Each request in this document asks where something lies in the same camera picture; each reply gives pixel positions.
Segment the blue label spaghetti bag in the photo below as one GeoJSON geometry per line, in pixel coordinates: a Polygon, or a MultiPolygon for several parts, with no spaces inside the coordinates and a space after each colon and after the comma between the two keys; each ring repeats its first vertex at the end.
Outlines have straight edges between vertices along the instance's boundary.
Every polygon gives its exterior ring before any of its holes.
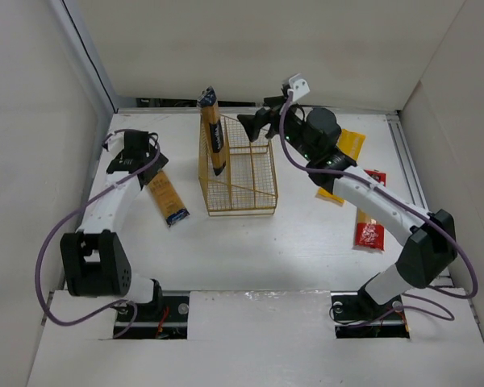
{"type": "Polygon", "coordinates": [[[168,227],[172,227],[190,215],[163,170],[149,182],[148,189],[168,227]]]}

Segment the black label spaghetti bag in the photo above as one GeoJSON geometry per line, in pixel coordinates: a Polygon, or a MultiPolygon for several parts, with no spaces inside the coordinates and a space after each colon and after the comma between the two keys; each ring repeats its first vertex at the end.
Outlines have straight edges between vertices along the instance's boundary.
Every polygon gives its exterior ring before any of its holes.
{"type": "Polygon", "coordinates": [[[211,155],[213,173],[220,175],[227,164],[223,127],[219,113],[216,92],[212,86],[203,90],[197,100],[201,122],[207,139],[207,146],[211,155]]]}

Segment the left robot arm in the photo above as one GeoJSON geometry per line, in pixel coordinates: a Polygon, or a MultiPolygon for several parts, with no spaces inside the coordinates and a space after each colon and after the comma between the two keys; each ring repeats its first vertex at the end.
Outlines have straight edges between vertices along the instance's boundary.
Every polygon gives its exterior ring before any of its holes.
{"type": "Polygon", "coordinates": [[[131,204],[168,159],[161,154],[155,132],[115,131],[103,148],[112,160],[102,192],[77,230],[60,240],[67,289],[74,297],[111,296],[158,307],[159,283],[133,271],[119,232],[131,204]]]}

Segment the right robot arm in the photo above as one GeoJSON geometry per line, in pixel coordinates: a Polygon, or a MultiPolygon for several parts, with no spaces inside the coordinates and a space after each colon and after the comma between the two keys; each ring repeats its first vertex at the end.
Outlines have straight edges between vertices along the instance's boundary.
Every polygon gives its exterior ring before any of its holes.
{"type": "Polygon", "coordinates": [[[284,97],[269,98],[269,106],[255,114],[240,114],[248,139],[275,135],[307,160],[309,178],[320,188],[343,198],[374,218],[402,245],[398,260],[369,279],[357,292],[357,303],[369,318],[376,318],[394,298],[410,289],[425,289],[456,256],[454,220],[445,210],[430,212],[402,200],[373,179],[338,147],[342,130],[336,116],[316,107],[301,119],[291,106],[280,110],[284,97]]]}

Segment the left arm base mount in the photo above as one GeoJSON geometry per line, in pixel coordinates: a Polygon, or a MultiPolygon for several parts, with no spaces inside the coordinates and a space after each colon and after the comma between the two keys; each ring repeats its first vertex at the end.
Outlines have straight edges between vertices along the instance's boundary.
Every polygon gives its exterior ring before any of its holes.
{"type": "Polygon", "coordinates": [[[116,307],[113,336],[115,339],[186,339],[190,310],[190,294],[164,292],[159,310],[149,305],[138,305],[136,319],[133,305],[116,307]]]}

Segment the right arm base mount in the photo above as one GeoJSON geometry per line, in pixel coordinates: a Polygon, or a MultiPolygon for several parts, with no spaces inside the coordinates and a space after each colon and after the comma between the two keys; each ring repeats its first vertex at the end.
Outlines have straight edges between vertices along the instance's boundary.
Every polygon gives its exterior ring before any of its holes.
{"type": "Polygon", "coordinates": [[[400,296],[375,311],[366,311],[357,301],[356,292],[331,293],[330,317],[335,323],[337,339],[409,339],[407,319],[400,296]]]}

